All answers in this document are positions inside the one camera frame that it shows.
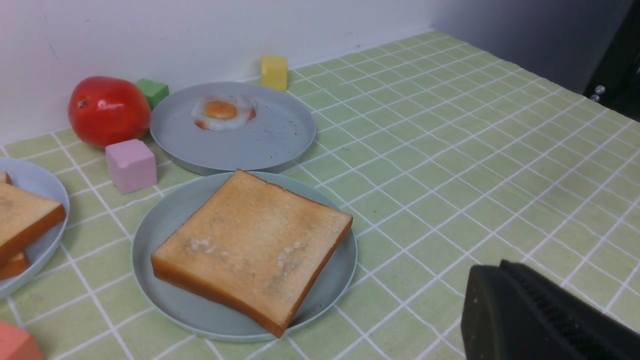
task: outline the tomato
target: tomato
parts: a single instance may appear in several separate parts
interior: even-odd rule
[[[99,147],[141,140],[151,124],[151,107],[134,83],[107,76],[82,80],[71,94],[69,122],[80,140]]]

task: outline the egg white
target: egg white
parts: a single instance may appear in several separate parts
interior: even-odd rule
[[[228,102],[236,107],[237,115],[231,119],[217,119],[214,117],[208,117],[205,114],[205,107],[207,103],[212,101],[224,101]],[[194,118],[194,122],[198,127],[204,127],[211,131],[231,131],[239,129],[249,122],[252,118],[252,111],[257,109],[255,99],[253,97],[242,96],[216,96],[205,97],[200,99],[191,110],[191,117]]]

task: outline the plate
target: plate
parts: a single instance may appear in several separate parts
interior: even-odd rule
[[[256,117],[233,131],[195,126],[191,110],[211,95],[252,96]],[[162,100],[151,116],[151,135],[176,164],[201,175],[235,171],[279,172],[295,163],[316,135],[307,108],[287,93],[251,83],[208,83]]]
[[[67,212],[65,221],[51,228],[25,249],[31,266],[16,277],[0,281],[0,299],[4,299],[29,282],[47,264],[60,245],[62,232],[69,219],[69,195],[54,174],[28,161],[0,158],[0,172],[9,173],[14,186],[58,201]]]
[[[326,196],[309,185],[288,177],[265,172],[253,175],[298,195],[337,209]],[[206,300],[154,277],[151,254],[232,175],[217,174],[185,184],[158,202],[142,220],[133,240],[133,272],[145,296],[174,323],[205,338],[251,342],[275,337],[245,315]],[[302,302],[285,334],[290,334],[321,316],[333,306],[351,283],[356,269],[358,248],[349,231],[324,266]]]

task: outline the toast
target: toast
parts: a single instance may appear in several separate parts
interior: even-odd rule
[[[0,266],[66,217],[59,202],[0,183]]]
[[[0,183],[12,185],[13,181],[6,172],[0,173]],[[0,266],[0,281],[22,274],[29,268],[29,260],[24,251],[12,257],[7,264]]]
[[[236,170],[151,256],[154,275],[281,338],[353,217]]]
[[[6,172],[0,172],[0,183],[12,185],[11,177]]]

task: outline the green cube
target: green cube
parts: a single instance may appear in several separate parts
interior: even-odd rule
[[[169,85],[140,79],[136,85],[147,97],[151,109],[155,108],[165,97],[169,96]]]

